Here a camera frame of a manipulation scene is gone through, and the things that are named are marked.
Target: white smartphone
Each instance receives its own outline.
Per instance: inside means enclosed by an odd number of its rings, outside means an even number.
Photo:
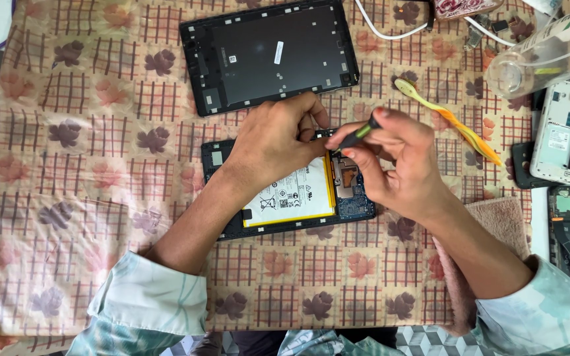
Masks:
[[[570,82],[547,88],[529,173],[570,184]]]

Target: yellow toothbrush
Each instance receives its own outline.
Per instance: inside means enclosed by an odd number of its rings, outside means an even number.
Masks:
[[[417,93],[415,87],[404,79],[395,79],[395,86],[397,86],[397,88],[400,89],[404,95],[410,96],[426,107],[439,112],[442,117],[450,121],[457,128],[457,130],[459,130],[461,135],[463,135],[463,137],[470,143],[470,145],[472,145],[472,147],[474,147],[475,150],[477,150],[477,152],[482,154],[485,158],[493,162],[495,165],[503,165],[503,163],[500,161],[500,157],[498,157],[496,152],[492,150],[491,147],[489,147],[487,143],[485,143],[485,141],[483,141],[483,139],[474,133],[474,131],[472,131],[468,126],[461,124],[461,122],[457,120],[457,118],[450,110],[444,108],[443,106],[432,104],[431,102],[426,101]]]

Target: checkered tablecloth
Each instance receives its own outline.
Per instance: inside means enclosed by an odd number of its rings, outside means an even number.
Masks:
[[[0,74],[1,355],[66,349],[86,308],[127,251],[144,252],[203,188],[200,145],[236,136],[247,111],[196,115],[178,36],[181,21],[266,6],[265,0],[20,0]],[[423,23],[427,3],[366,1],[376,27],[397,35]],[[368,29],[344,3],[360,85],[322,94],[331,127],[377,105],[436,131],[444,182],[464,202],[530,194],[516,188],[510,145],[528,141],[526,98],[498,99],[483,80],[495,53],[463,51],[465,21],[435,23],[399,41]],[[508,41],[534,31],[533,10]],[[403,96],[396,77],[451,109],[507,166],[487,163],[438,114]],[[353,328],[446,324],[450,297],[432,237],[378,207],[371,221],[216,244],[209,329]]]

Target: light blue shirt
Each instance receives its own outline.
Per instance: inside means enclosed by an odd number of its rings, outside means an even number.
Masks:
[[[502,355],[570,356],[570,279],[537,256],[534,279],[499,299],[477,300],[480,344]],[[203,335],[206,278],[174,271],[132,252],[123,256],[87,312],[91,324],[68,356],[159,355],[186,335]],[[333,330],[288,331],[279,355],[404,356],[366,338],[352,343]]]

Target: green screwdriver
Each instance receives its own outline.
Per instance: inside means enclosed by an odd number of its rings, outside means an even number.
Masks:
[[[377,123],[377,121],[373,117],[373,112],[370,113],[370,118],[368,119],[367,123],[364,124],[364,126],[360,127],[359,129],[346,135],[342,143],[337,147],[336,152],[340,152],[345,148],[355,146],[358,142],[362,141],[364,137],[371,132],[372,129],[380,129],[380,128],[381,126]]]

